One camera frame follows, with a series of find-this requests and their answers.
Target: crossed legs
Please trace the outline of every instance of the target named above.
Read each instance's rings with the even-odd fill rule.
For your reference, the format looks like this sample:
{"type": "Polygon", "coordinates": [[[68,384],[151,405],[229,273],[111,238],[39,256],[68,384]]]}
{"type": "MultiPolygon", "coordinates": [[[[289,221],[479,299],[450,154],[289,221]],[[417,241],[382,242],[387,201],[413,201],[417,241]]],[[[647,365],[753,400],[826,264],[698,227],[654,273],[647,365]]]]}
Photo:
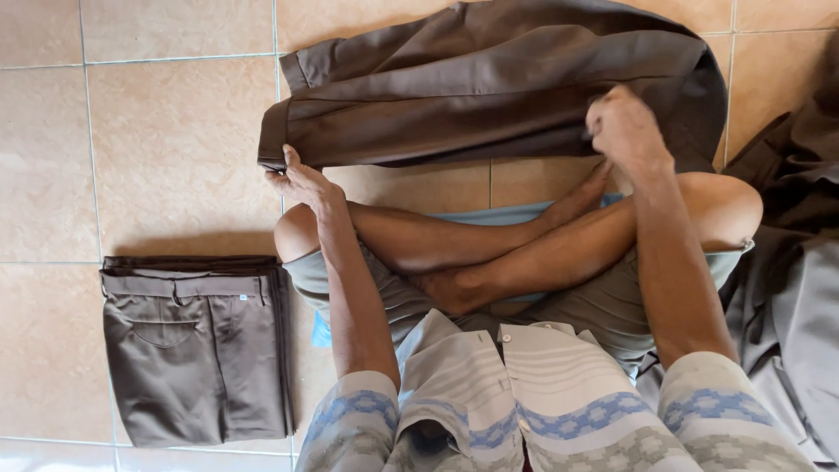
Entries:
{"type": "MultiPolygon", "coordinates": [[[[488,303],[590,280],[620,260],[635,241],[628,197],[600,202],[609,166],[549,207],[539,218],[509,226],[475,226],[350,202],[359,239],[390,270],[408,275],[452,316],[488,303]]],[[[727,176],[678,176],[691,221],[706,252],[740,249],[760,222],[757,192],[727,176]]],[[[318,250],[315,218],[299,205],[277,223],[283,262],[318,250]]]]}

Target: person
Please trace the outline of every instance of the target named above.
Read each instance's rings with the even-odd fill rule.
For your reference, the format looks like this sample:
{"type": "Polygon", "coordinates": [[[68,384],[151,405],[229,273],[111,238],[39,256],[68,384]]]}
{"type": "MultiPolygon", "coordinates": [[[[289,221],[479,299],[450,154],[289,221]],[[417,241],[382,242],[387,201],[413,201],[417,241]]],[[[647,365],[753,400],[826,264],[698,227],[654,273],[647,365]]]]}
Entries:
{"type": "Polygon", "coordinates": [[[267,177],[294,288],[331,326],[338,381],[298,470],[808,470],[737,364],[717,295],[762,213],[748,185],[676,175],[615,87],[586,115],[607,163],[527,223],[347,202],[286,146],[267,177]],[[620,167],[633,195],[596,209],[620,167]],[[550,292],[511,317],[483,312],[550,292]],[[632,376],[657,349],[658,411],[632,376]]]}

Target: striped shirt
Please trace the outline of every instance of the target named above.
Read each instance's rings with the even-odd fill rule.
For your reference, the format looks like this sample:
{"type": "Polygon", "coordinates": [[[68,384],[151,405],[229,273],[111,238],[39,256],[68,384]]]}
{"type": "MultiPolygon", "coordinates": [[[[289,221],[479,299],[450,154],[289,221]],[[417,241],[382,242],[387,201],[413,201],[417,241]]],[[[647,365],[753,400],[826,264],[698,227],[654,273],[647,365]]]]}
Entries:
{"type": "Polygon", "coordinates": [[[463,333],[432,310],[397,350],[401,391],[342,377],[320,403],[297,470],[658,472],[814,470],[731,360],[667,371],[658,411],[590,333],[562,323],[463,333]]]}

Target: foot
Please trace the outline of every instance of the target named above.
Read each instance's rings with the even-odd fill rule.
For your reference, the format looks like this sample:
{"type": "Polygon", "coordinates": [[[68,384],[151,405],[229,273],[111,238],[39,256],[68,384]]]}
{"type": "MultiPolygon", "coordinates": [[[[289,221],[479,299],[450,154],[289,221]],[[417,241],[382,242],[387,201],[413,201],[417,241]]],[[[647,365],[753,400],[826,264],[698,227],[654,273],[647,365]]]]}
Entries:
{"type": "Polygon", "coordinates": [[[595,165],[587,179],[547,207],[539,218],[543,218],[553,229],[597,210],[603,199],[603,193],[606,192],[609,173],[612,172],[613,167],[614,164],[609,160],[595,165]]]}
{"type": "Polygon", "coordinates": [[[408,281],[434,298],[452,317],[462,317],[480,307],[476,305],[476,291],[464,280],[464,269],[438,270],[422,275],[411,275],[408,281]]]}

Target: jacket sleeve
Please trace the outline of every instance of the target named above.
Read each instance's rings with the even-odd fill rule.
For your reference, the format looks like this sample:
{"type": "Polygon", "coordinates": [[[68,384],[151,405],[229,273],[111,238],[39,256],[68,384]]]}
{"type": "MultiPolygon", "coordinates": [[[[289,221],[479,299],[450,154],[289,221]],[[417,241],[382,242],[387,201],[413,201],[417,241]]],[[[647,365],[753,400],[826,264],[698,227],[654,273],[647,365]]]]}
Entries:
{"type": "Polygon", "coordinates": [[[704,470],[815,470],[743,370],[720,354],[688,354],[670,366],[659,416],[704,470]]]}
{"type": "Polygon", "coordinates": [[[342,377],[312,415],[295,469],[381,470],[393,450],[397,398],[393,382],[379,372],[342,377]]]}

